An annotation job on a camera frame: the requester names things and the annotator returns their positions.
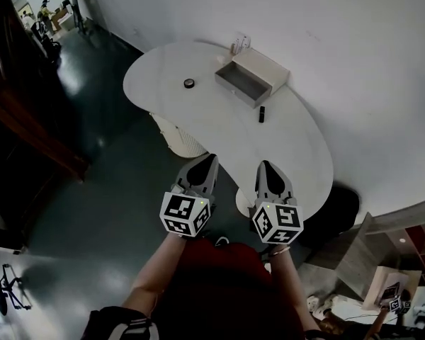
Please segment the black wheeled chair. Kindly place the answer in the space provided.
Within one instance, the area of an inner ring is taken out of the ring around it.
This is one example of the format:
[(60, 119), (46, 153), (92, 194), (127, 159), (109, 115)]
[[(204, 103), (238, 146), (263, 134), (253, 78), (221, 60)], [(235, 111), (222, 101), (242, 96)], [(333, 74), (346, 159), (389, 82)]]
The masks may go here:
[(40, 34), (39, 27), (40, 24), (35, 22), (31, 27), (31, 31), (36, 37), (37, 41), (42, 45), (42, 48), (44, 49), (49, 61), (56, 62), (60, 57), (62, 46), (57, 41), (49, 38), (46, 33)]

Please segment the person's left forearm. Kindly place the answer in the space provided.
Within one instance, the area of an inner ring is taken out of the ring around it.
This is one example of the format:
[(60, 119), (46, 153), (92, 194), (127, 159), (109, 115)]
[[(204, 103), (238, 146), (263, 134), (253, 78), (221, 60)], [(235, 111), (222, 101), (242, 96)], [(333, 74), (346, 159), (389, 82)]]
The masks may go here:
[(123, 307), (141, 312), (146, 317), (157, 306), (159, 297), (173, 278), (187, 241), (177, 234), (167, 234), (137, 274)]

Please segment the round black stool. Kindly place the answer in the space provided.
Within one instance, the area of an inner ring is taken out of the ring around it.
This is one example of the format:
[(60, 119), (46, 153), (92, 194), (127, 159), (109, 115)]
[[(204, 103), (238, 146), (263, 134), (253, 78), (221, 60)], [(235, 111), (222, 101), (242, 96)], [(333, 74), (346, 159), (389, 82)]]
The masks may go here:
[(324, 205), (304, 223), (299, 242), (315, 248), (354, 226), (360, 210), (357, 192), (344, 186), (332, 186)]

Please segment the white oval table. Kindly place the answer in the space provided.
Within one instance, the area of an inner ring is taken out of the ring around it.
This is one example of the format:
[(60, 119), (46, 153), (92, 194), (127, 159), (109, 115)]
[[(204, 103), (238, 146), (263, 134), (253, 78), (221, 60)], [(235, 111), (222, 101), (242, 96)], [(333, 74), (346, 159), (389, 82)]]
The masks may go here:
[[(215, 81), (226, 49), (202, 42), (175, 42), (143, 54), (123, 80), (135, 106), (158, 115), (194, 137), (219, 162), (249, 201), (256, 199), (256, 172), (263, 160), (291, 181), (305, 218), (328, 198), (332, 157), (316, 122), (295, 94), (283, 86), (259, 112)], [(195, 86), (186, 89), (185, 79)]]

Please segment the black tripod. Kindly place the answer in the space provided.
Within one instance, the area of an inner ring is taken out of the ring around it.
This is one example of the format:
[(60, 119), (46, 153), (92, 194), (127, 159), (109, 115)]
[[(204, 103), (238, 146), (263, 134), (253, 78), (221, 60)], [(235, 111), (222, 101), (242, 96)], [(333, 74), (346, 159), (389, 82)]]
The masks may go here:
[(6, 316), (8, 313), (8, 302), (15, 310), (31, 310), (32, 305), (23, 287), (23, 279), (16, 275), (12, 265), (2, 265), (0, 277), (0, 313)]

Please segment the dark wooden staircase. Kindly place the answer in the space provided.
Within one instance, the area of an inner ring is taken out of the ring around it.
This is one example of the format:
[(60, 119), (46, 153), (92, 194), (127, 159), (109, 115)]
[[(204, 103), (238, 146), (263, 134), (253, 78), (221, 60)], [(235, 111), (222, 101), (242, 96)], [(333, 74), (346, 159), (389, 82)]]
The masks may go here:
[(85, 179), (74, 115), (56, 69), (57, 55), (23, 26), (12, 0), (0, 0), (0, 250), (24, 250), (55, 184)]

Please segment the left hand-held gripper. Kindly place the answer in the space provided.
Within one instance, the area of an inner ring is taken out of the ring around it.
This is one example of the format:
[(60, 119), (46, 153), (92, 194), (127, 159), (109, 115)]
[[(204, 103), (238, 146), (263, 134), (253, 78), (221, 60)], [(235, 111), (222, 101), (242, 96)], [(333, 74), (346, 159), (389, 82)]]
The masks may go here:
[(198, 192), (215, 187), (219, 160), (216, 154), (204, 154), (191, 160), (178, 173), (178, 184), (164, 193), (159, 218), (167, 232), (180, 237), (195, 238), (203, 230), (215, 207), (215, 197)]

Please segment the person's red skirt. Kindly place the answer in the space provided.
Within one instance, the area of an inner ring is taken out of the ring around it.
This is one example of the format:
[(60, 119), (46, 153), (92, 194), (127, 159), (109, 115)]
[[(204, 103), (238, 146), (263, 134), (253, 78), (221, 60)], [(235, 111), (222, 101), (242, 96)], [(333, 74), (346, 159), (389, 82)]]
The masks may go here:
[(160, 340), (305, 340), (295, 308), (245, 244), (187, 243), (152, 320)]

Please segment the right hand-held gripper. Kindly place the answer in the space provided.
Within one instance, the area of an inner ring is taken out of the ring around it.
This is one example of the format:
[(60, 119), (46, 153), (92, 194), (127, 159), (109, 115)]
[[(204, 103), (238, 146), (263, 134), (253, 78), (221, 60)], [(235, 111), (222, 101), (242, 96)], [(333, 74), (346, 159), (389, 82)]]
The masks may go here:
[(290, 179), (275, 164), (263, 160), (257, 169), (255, 190), (256, 211), (251, 222), (259, 238), (266, 244), (290, 244), (303, 231), (302, 208), (292, 197)]

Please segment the white cardboard box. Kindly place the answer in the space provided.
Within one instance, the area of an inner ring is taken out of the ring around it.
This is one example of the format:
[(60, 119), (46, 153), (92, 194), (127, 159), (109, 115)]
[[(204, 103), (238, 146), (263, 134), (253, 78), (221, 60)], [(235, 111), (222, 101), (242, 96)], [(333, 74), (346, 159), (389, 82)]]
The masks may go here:
[(409, 276), (402, 271), (378, 266), (362, 304), (363, 310), (377, 310), (402, 294)]

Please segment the white drawer box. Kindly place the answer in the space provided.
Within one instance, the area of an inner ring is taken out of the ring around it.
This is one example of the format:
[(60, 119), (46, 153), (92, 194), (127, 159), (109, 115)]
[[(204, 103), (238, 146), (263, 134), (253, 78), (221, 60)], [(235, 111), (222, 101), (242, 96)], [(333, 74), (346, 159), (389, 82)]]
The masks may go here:
[(253, 49), (235, 55), (215, 72), (215, 81), (251, 108), (285, 85), (290, 71)]

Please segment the person's right forearm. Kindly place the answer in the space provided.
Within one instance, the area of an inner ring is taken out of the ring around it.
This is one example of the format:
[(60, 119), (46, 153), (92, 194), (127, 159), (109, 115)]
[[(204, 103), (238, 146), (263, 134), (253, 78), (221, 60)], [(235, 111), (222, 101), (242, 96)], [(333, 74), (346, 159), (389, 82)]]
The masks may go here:
[(270, 252), (269, 261), (271, 275), (285, 300), (297, 312), (302, 328), (305, 331), (318, 330), (317, 323), (307, 308), (307, 297), (290, 255), (290, 247), (284, 244), (275, 245)]

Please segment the person's black white-striped garment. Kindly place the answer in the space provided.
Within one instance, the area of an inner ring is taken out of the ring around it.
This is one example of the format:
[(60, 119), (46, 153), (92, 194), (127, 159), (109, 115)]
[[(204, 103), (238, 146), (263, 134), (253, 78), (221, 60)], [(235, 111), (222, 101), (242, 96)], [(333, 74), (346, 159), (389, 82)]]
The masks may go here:
[(90, 313), (81, 340), (159, 340), (159, 332), (141, 312), (112, 306)]

